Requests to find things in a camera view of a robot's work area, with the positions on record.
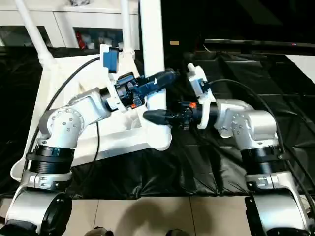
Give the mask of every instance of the red object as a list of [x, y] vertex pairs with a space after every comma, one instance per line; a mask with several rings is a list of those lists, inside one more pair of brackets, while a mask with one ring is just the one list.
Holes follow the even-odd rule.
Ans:
[[195, 109], [196, 108], [196, 103], [195, 102], [191, 102], [189, 103], [189, 107]]
[[87, 46], [85, 45], [85, 43], [82, 40], [81, 34], [76, 32], [75, 33], [75, 37], [77, 38], [78, 44], [79, 44], [79, 48], [80, 49], [85, 49]]

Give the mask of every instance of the white tube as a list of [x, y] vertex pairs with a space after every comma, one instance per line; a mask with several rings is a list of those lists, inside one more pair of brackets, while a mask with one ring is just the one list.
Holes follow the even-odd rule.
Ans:
[[[164, 71], [164, 49], [160, 0], [140, 0], [142, 45], [145, 76]], [[166, 109], [166, 91], [163, 89], [147, 97], [149, 110]], [[148, 144], [157, 150], [166, 150], [171, 144], [170, 128], [146, 122]]]
[[15, 0], [16, 7], [18, 8], [20, 15], [23, 19], [24, 25], [26, 30], [31, 37], [31, 40], [37, 50], [38, 59], [42, 67], [48, 66], [49, 68], [52, 64], [55, 64], [55, 59], [48, 51], [43, 38], [41, 37], [37, 26], [34, 24], [29, 10], [27, 9], [26, 5], [24, 4], [23, 0]]
[[122, 7], [122, 20], [123, 20], [123, 39], [124, 39], [124, 53], [133, 52], [131, 46], [131, 29], [130, 29], [130, 15], [129, 15], [129, 3], [128, 0], [121, 0]]

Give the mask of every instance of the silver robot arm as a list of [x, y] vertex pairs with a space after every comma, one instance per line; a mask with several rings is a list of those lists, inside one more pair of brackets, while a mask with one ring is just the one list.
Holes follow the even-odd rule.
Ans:
[[309, 220], [288, 170], [277, 136], [277, 124], [267, 111], [240, 100], [215, 99], [201, 67], [188, 66], [189, 82], [198, 102], [180, 102], [175, 111], [146, 111], [156, 124], [189, 129], [209, 126], [222, 138], [233, 137], [241, 151], [250, 196], [245, 198], [252, 236], [309, 235]]
[[109, 117], [118, 106], [133, 109], [143, 105], [146, 95], [165, 88], [178, 76], [175, 71], [148, 78], [128, 73], [117, 80], [116, 97], [110, 97], [106, 88], [94, 88], [47, 111], [39, 122], [42, 136], [26, 156], [21, 183], [0, 236], [61, 236], [72, 210], [65, 190], [71, 182], [70, 168], [80, 134], [88, 125]]
[[245, 164], [251, 192], [245, 203], [252, 235], [309, 233], [312, 221], [281, 155], [273, 116], [239, 100], [218, 99], [216, 104], [214, 127], [222, 138], [235, 139]]

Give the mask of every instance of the gray floor tile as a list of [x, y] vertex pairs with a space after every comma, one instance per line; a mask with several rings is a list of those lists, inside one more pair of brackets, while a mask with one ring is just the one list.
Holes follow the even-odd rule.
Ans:
[[196, 236], [251, 236], [244, 197], [191, 197]]
[[100, 200], [95, 226], [112, 230], [115, 236], [164, 236], [176, 228], [194, 236], [189, 198], [183, 197]]

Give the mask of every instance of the black plastic sheet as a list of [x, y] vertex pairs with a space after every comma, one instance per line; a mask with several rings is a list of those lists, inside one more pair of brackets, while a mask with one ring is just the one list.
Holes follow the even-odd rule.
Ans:
[[[97, 51], [61, 48], [53, 49], [52, 53], [62, 57]], [[139, 71], [143, 71], [141, 61], [137, 52]], [[233, 79], [260, 94], [275, 113], [290, 151], [315, 178], [315, 85], [294, 63], [283, 55], [165, 55], [166, 67], [180, 69], [183, 75], [188, 61], [202, 66], [209, 81]], [[22, 48], [1, 52], [0, 69], [1, 109], [8, 116], [1, 116], [0, 193], [12, 195], [17, 183], [10, 179], [9, 171], [23, 155], [41, 67], [35, 51]], [[234, 85], [217, 84], [213, 92], [216, 98], [241, 99], [263, 109], [253, 96]], [[168, 102], [194, 99], [184, 76], [167, 89]], [[245, 170], [232, 138], [220, 138], [213, 128], [197, 133], [172, 129], [172, 136], [166, 151], [146, 149], [72, 168], [69, 193], [76, 198], [99, 199], [247, 194]], [[310, 188], [301, 170], [292, 163]]]

